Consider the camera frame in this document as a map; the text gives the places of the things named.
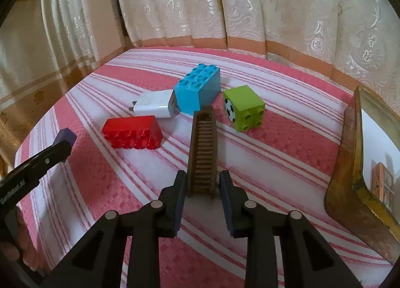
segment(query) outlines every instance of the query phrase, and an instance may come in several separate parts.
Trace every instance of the black robotic claw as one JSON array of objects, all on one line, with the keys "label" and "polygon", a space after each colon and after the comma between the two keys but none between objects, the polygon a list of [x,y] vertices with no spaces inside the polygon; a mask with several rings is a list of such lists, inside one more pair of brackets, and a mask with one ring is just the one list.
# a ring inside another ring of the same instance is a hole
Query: black robotic claw
[{"label": "black robotic claw", "polygon": [[42,288],[119,287],[127,237],[132,236],[127,284],[160,286],[159,237],[176,236],[185,201],[186,173],[138,211],[106,212],[41,284]]},{"label": "black robotic claw", "polygon": [[286,288],[362,287],[301,212],[285,215],[249,200],[228,171],[219,174],[219,186],[229,232],[248,237],[245,288],[278,287],[274,236],[281,244]]}]

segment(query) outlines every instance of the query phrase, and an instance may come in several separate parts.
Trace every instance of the table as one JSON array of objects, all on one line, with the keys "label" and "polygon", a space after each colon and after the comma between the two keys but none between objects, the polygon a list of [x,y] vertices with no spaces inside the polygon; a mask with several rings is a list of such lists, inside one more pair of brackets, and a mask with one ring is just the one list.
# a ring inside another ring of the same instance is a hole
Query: table
[{"label": "table", "polygon": [[[101,128],[108,118],[131,115],[128,107],[144,91],[173,88],[198,63],[221,68],[222,90],[248,84],[267,106],[261,128],[237,133],[218,95],[213,103],[218,170],[228,169],[235,185],[271,211],[301,210],[364,287],[377,287],[391,265],[327,216],[323,204],[343,113],[352,97],[277,63],[193,48],[121,54],[70,90],[23,142],[15,165],[49,146],[60,129],[68,127],[77,135],[66,164],[52,168],[20,204],[33,242],[50,269],[106,211],[139,209],[171,185],[178,170],[187,169],[190,115],[159,119],[164,140],[154,151],[114,150]],[[162,287],[244,286],[247,242],[229,236],[219,197],[186,198],[177,238],[160,239],[159,250]],[[280,250],[277,260],[279,284],[284,286]],[[127,261],[125,256],[122,287]]]}]

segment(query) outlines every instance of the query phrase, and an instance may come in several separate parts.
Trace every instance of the screw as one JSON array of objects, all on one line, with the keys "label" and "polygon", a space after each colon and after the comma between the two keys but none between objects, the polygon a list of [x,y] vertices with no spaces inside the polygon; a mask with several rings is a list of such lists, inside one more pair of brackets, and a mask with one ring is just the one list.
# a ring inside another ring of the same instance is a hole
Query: screw
[{"label": "screw", "polygon": [[116,216],[117,216],[117,212],[114,210],[110,210],[105,213],[105,218],[108,220],[114,219]]},{"label": "screw", "polygon": [[249,208],[249,209],[253,209],[253,208],[255,208],[257,206],[257,203],[255,201],[253,201],[253,200],[247,200],[244,203],[244,206]]},{"label": "screw", "polygon": [[293,211],[291,211],[290,212],[290,216],[293,218],[293,219],[300,219],[300,218],[302,218],[303,217],[303,214],[300,212],[300,211],[297,211],[297,210],[293,210]]},{"label": "screw", "polygon": [[161,208],[163,206],[163,202],[160,200],[154,200],[150,203],[150,206],[154,209]]}]

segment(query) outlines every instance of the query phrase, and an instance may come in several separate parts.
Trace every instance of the pink and white tablecloth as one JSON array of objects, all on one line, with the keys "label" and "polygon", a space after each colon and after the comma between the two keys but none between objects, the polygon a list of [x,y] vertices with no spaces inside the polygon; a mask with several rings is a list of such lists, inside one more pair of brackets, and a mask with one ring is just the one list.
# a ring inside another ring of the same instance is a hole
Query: pink and white tablecloth
[{"label": "pink and white tablecloth", "polygon": [[[77,141],[66,164],[51,169],[21,202],[34,244],[52,269],[110,209],[127,213],[158,197],[186,170],[192,117],[159,119],[164,141],[151,150],[112,149],[101,128],[131,115],[144,91],[172,88],[198,63],[221,68],[221,89],[248,84],[265,102],[261,128],[237,133],[214,101],[218,169],[271,211],[301,210],[364,287],[377,287],[391,265],[331,219],[324,210],[351,96],[323,80],[264,59],[207,49],[132,49],[86,77],[39,121],[18,150],[15,164],[49,146],[70,128]],[[217,197],[186,198],[181,230],[160,239],[161,286],[243,287],[247,241],[233,239]],[[279,284],[284,286],[278,253]],[[121,286],[126,285],[127,256]]]}]

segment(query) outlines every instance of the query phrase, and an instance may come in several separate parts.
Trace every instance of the soccer ball sticker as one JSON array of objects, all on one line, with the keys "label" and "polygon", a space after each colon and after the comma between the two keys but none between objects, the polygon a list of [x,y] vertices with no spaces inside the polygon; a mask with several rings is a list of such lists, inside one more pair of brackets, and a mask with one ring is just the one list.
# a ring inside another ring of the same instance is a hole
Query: soccer ball sticker
[{"label": "soccer ball sticker", "polygon": [[233,105],[232,105],[231,101],[226,98],[224,106],[225,106],[227,115],[229,117],[229,120],[231,120],[231,122],[235,122],[236,121],[235,111],[233,110]]}]

